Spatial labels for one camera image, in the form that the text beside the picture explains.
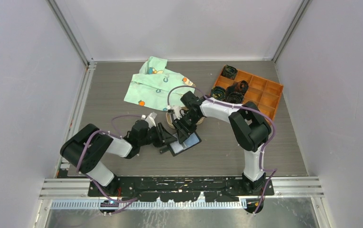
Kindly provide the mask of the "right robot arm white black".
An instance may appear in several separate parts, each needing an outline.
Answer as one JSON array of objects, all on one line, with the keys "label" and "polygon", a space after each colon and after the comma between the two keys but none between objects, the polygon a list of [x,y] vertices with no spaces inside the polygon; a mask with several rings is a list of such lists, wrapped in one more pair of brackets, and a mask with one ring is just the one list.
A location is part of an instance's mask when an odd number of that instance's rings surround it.
[{"label": "right robot arm white black", "polygon": [[171,118],[179,142],[186,141],[203,118],[211,117],[229,123],[244,151],[243,188],[249,195],[257,194],[266,181],[262,166],[263,151],[272,129],[255,103],[232,104],[206,96],[198,97],[192,92],[187,92],[180,100],[187,110]]}]

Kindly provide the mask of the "green cartoon print cloth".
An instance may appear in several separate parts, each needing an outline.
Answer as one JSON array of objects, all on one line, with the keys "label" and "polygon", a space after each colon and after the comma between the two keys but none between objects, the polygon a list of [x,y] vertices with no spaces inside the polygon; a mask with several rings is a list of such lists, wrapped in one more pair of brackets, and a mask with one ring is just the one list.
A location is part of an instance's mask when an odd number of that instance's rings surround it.
[{"label": "green cartoon print cloth", "polygon": [[168,61],[150,56],[137,74],[133,74],[124,101],[166,111],[170,105],[182,106],[180,98],[195,91],[195,84],[181,73],[166,69]]}]

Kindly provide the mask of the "black leather card holder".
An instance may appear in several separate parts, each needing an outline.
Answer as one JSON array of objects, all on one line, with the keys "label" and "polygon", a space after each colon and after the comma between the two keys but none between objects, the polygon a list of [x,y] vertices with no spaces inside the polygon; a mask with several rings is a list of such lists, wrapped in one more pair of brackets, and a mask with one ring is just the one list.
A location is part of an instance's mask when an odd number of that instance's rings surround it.
[{"label": "black leather card holder", "polygon": [[198,136],[197,133],[191,134],[184,142],[180,143],[177,138],[177,133],[173,134],[176,137],[176,141],[170,143],[169,145],[165,146],[164,148],[159,150],[160,154],[164,154],[166,152],[170,152],[173,157],[180,155],[181,153],[191,149],[192,147],[198,145],[202,142],[201,138]]}]

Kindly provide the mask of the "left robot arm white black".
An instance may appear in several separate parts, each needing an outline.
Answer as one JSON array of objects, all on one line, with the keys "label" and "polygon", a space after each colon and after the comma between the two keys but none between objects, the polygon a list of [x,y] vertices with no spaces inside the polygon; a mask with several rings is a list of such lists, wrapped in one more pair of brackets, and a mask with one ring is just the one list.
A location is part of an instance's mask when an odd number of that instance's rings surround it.
[{"label": "left robot arm white black", "polygon": [[142,146],[162,148],[176,141],[163,124],[152,121],[137,120],[125,137],[114,136],[90,123],[64,143],[60,155],[78,172],[98,183],[101,192],[113,196],[119,188],[118,179],[101,161],[106,153],[131,159]]}]

